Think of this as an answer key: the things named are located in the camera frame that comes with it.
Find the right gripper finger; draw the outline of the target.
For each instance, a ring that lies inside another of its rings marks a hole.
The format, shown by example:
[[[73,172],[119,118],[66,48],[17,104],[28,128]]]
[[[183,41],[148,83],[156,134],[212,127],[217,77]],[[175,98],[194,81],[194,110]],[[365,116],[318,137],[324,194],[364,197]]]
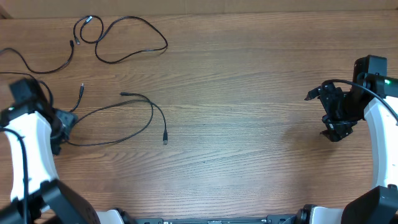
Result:
[[[326,130],[320,134],[331,142],[338,142],[353,132],[354,123],[326,123]]]
[[[307,96],[304,98],[305,101],[310,101],[315,98],[318,98],[322,93],[321,86],[318,86],[307,93]]]

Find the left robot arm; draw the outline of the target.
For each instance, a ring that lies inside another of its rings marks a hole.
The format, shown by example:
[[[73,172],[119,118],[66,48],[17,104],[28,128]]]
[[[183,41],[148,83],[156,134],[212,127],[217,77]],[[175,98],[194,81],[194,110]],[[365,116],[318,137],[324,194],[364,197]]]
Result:
[[[53,155],[76,116],[53,109],[36,79],[23,78],[9,87],[15,102],[1,111],[1,131],[11,147],[13,185],[1,223],[34,223],[47,210],[55,214],[48,223],[134,223],[120,208],[97,212],[60,181]]]

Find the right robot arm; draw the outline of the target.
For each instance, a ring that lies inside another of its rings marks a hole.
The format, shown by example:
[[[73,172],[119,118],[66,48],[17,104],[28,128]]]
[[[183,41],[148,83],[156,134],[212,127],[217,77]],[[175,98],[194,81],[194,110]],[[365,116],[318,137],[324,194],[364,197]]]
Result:
[[[387,59],[375,55],[354,63],[350,91],[325,80],[307,93],[318,98],[326,112],[322,135],[338,142],[365,120],[371,137],[373,180],[369,192],[343,209],[305,205],[290,223],[397,223],[397,79],[387,75]]]

